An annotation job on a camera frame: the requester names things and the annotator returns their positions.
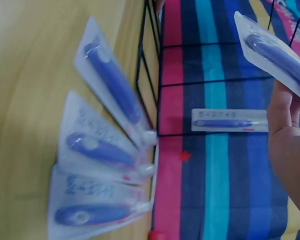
blue stripe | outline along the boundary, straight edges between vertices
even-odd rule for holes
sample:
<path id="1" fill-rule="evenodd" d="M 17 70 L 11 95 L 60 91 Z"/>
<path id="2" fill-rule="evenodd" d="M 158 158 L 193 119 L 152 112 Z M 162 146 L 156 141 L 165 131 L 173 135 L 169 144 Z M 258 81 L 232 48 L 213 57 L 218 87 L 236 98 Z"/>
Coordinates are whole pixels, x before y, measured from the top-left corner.
<path id="1" fill-rule="evenodd" d="M 210 1 L 195 0 L 199 22 L 200 41 L 217 43 L 214 15 Z M 205 80 L 224 79 L 221 66 L 221 53 L 218 45 L 202 49 L 202 68 Z M 209 69 L 209 62 L 220 65 Z M 227 108 L 224 82 L 207 83 L 204 86 L 206 108 Z M 225 239 L 229 221 L 229 160 L 228 135 L 209 134 L 205 137 L 205 217 L 203 239 Z"/>
<path id="2" fill-rule="evenodd" d="M 181 0 L 182 42 L 200 42 L 195 2 Z M 188 59 L 202 61 L 198 48 L 182 50 L 183 82 L 189 83 L 193 77 L 203 79 L 202 67 L 198 64 L 193 71 L 185 62 Z M 205 107 L 205 86 L 185 85 L 183 88 L 183 133 L 191 131 L 191 110 Z M 180 240 L 202 239 L 205 215 L 205 136 L 183 136 L 182 150 L 191 154 L 188 162 L 182 163 Z"/>
<path id="3" fill-rule="evenodd" d="M 231 23 L 233 33 L 237 28 L 231 20 L 236 10 L 249 15 L 253 20 L 257 20 L 248 1 L 238 2 L 225 1 L 225 7 L 228 13 L 228 19 Z M 241 70 L 243 78 L 249 74 L 244 69 Z M 247 109 L 265 109 L 262 86 L 259 80 L 249 80 L 243 82 L 245 107 Z M 264 133 L 248 133 L 247 155 L 250 174 L 250 223 L 248 239 L 266 239 L 270 229 L 271 220 L 271 178 L 270 162 L 267 153 L 267 135 Z"/>
<path id="4" fill-rule="evenodd" d="M 225 4 L 223 0 L 211 1 L 217 25 L 218 38 L 228 38 L 229 42 L 235 41 L 230 27 Z M 234 45 L 220 45 L 224 78 L 241 78 L 238 63 L 238 52 Z M 226 99 L 229 109 L 244 109 L 244 87 L 243 81 L 227 81 Z M 249 164 L 247 152 L 247 134 L 229 133 L 228 135 L 228 159 L 229 159 L 229 224 L 226 239 L 245 240 L 249 231 L 250 219 L 250 181 Z"/>

wooden surface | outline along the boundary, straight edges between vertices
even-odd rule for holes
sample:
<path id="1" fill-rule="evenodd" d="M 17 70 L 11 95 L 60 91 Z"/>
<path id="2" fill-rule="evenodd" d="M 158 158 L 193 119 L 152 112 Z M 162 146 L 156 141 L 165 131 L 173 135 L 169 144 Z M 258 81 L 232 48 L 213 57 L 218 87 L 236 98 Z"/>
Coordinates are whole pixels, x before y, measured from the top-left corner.
<path id="1" fill-rule="evenodd" d="M 47 239 L 49 179 L 67 92 L 75 90 L 113 122 L 72 64 L 88 17 L 100 24 L 134 86 L 143 5 L 143 0 L 0 0 L 0 240 Z M 144 48 L 157 84 L 151 41 L 145 39 Z M 144 79 L 145 71 L 140 74 Z M 149 101 L 149 86 L 142 82 Z M 153 105 L 149 111 L 155 119 Z M 147 214 L 98 239 L 147 239 L 150 225 Z"/>

blue pregnancy test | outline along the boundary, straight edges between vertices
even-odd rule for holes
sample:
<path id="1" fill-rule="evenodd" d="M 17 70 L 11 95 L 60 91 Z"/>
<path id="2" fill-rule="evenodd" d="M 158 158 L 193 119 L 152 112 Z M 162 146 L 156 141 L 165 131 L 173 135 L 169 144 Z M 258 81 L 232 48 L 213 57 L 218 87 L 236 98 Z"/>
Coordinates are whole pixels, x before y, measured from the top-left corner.
<path id="1" fill-rule="evenodd" d="M 300 83 L 300 61 L 278 46 L 276 42 L 257 34 L 248 35 L 244 41 L 250 49 L 268 59 Z"/>
<path id="2" fill-rule="evenodd" d="M 124 115 L 133 124 L 141 120 L 141 109 L 138 100 L 128 85 L 128 80 L 109 54 L 96 42 L 91 42 L 84 47 L 84 53 L 97 71 L 116 103 Z"/>
<path id="3" fill-rule="evenodd" d="M 208 128 L 244 128 L 244 127 L 251 127 L 253 124 L 259 124 L 259 123 L 261 123 L 261 121 L 234 120 L 234 119 L 193 121 L 193 125 L 196 127 L 208 127 Z"/>
<path id="4" fill-rule="evenodd" d="M 81 132 L 72 132 L 66 138 L 67 145 L 88 158 L 118 164 L 126 168 L 134 168 L 136 161 L 133 156 L 106 141 Z"/>
<path id="5" fill-rule="evenodd" d="M 66 226 L 89 226 L 124 219 L 131 213 L 124 205 L 81 204 L 59 208 L 54 220 Z"/>

red object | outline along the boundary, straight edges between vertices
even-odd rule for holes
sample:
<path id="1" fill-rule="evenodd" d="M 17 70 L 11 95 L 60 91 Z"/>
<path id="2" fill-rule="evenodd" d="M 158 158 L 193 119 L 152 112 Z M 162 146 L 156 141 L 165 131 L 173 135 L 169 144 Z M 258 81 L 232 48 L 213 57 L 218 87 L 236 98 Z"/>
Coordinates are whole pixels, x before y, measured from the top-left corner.
<path id="1" fill-rule="evenodd" d="M 189 161 L 189 158 L 191 157 L 192 155 L 190 153 L 187 152 L 187 150 L 183 151 L 181 154 L 180 154 L 180 159 L 181 161 L 183 162 L 188 162 Z"/>
<path id="2" fill-rule="evenodd" d="M 148 235 L 148 240 L 166 240 L 166 235 L 160 231 L 151 231 Z"/>

transparent plastic packaging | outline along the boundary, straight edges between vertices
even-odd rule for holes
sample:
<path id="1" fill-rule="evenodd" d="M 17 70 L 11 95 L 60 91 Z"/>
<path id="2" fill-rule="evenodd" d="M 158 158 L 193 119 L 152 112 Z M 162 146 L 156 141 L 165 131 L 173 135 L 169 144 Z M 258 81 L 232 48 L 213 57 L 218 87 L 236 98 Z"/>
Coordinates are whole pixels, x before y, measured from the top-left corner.
<path id="1" fill-rule="evenodd" d="M 83 240 L 140 219 L 153 208 L 145 191 L 66 173 L 55 165 L 47 215 L 49 240 Z"/>
<path id="2" fill-rule="evenodd" d="M 244 57 L 300 97 L 300 57 L 256 22 L 234 13 Z"/>
<path id="3" fill-rule="evenodd" d="M 74 91 L 60 126 L 57 163 L 64 171 L 143 185 L 157 171 L 147 153 L 106 121 Z"/>
<path id="4" fill-rule="evenodd" d="M 268 132 L 266 110 L 194 108 L 193 132 Z"/>
<path id="5" fill-rule="evenodd" d="M 156 131 L 150 129 L 137 96 L 93 17 L 86 24 L 73 64 L 139 148 L 157 144 Z"/>

